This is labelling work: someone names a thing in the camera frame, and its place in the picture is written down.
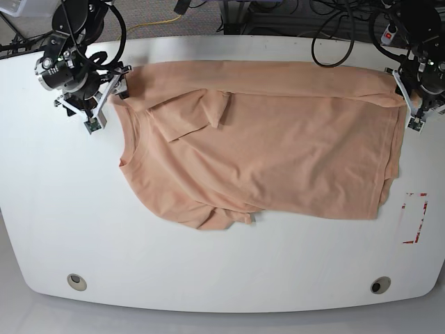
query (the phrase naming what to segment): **white table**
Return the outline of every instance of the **white table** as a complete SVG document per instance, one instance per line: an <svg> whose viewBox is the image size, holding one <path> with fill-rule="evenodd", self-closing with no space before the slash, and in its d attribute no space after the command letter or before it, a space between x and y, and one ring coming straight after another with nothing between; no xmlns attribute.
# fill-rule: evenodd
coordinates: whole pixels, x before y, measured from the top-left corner
<svg viewBox="0 0 445 334"><path fill-rule="evenodd" d="M132 40L123 61L310 61L310 42L260 36ZM89 52L112 56L117 48L102 43ZM316 46L326 62L346 49L336 41ZM444 120L428 121L420 135L405 133L400 178L376 221L264 212L253 226L203 232L163 221L138 201L118 168L123 135L113 109L105 109L106 129L89 136L75 117L52 106L59 92L38 83L38 57L0 61L0 207L31 289L135 308L282 312L409 299L435 284L445 258ZM395 66L359 43L347 65ZM407 192L428 193L415 244L402 244L412 234L409 217L418 218L400 220ZM413 201L408 209L418 211L420 202ZM68 285L71 273L86 279L86 291ZM391 287L372 294L371 283L381 276L391 278Z"/></svg>

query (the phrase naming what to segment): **gray carpet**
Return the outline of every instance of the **gray carpet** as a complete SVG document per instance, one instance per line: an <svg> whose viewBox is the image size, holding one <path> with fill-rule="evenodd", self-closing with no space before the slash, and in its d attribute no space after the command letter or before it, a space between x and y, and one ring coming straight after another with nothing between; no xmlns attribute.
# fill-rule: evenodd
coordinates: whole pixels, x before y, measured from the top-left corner
<svg viewBox="0 0 445 334"><path fill-rule="evenodd" d="M140 23L157 22L172 19L177 15L173 12L177 0L117 0L115 6L121 12L127 28ZM201 0L193 0L192 6L202 3ZM284 0L282 6L274 10L274 13L290 13L298 0ZM309 11L309 3L300 0L295 15ZM8 17L25 37L32 37L51 30L50 17ZM199 8L189 9L178 21L171 24L145 26L130 33L128 38L150 38L161 36L181 35L211 35L216 33L220 26L220 11L217 1L208 1ZM120 27L112 13L108 13L105 19L105 29L99 41L116 40L120 36ZM14 33L0 20L0 44L7 45L14 37Z"/></svg>

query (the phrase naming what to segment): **t-shirt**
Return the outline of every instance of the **t-shirt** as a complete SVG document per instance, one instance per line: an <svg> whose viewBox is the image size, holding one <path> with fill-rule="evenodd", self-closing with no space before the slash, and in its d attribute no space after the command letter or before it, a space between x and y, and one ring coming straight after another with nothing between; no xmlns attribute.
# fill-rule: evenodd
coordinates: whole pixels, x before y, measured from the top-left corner
<svg viewBox="0 0 445 334"><path fill-rule="evenodd" d="M265 209L374 219L398 176L405 103L392 76L311 63L183 61L113 97L120 168L154 214L198 229Z"/></svg>

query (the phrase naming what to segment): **yellow cable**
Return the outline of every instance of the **yellow cable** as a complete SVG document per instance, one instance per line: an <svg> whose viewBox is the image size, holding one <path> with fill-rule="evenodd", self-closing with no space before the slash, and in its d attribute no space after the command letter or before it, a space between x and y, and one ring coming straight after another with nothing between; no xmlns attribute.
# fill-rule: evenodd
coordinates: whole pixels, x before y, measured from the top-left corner
<svg viewBox="0 0 445 334"><path fill-rule="evenodd" d="M154 26L155 24L166 24L166 23L171 23L174 21L177 21L178 19L181 18L182 15L178 15L176 16L174 19L167 19L165 21L159 21L159 22L148 22L148 23L141 23L141 24L137 24L133 27L131 27L130 29L127 30L127 35L130 34L133 30L140 28L142 26Z"/></svg>

